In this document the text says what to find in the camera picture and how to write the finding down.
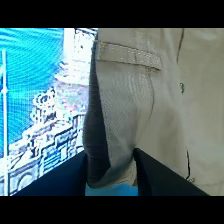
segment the black object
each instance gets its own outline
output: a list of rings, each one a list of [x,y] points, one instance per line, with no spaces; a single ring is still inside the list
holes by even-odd
[[[140,149],[134,150],[139,196],[208,196]]]
[[[134,158],[139,196],[208,196],[140,149],[134,150]],[[84,196],[86,180],[87,157],[83,151],[15,196]]]

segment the screen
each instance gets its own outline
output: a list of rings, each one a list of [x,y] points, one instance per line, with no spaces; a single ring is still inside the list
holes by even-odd
[[[0,195],[83,150],[97,28],[0,28]]]

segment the blue object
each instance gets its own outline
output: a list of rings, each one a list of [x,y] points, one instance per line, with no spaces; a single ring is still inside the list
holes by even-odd
[[[138,188],[124,183],[94,189],[86,184],[86,196],[138,196]]]

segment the flagpole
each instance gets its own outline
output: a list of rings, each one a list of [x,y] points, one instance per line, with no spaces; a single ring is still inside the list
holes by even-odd
[[[4,196],[8,196],[9,189],[8,189],[8,124],[7,124],[7,83],[6,83],[6,51],[2,50],[2,66],[3,66],[3,107],[4,107]]]

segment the blue water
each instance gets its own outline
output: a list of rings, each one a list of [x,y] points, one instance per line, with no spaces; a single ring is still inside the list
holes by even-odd
[[[7,53],[8,142],[30,127],[32,99],[53,81],[63,53],[63,28],[0,28]],[[3,156],[3,96],[0,94],[0,157]]]

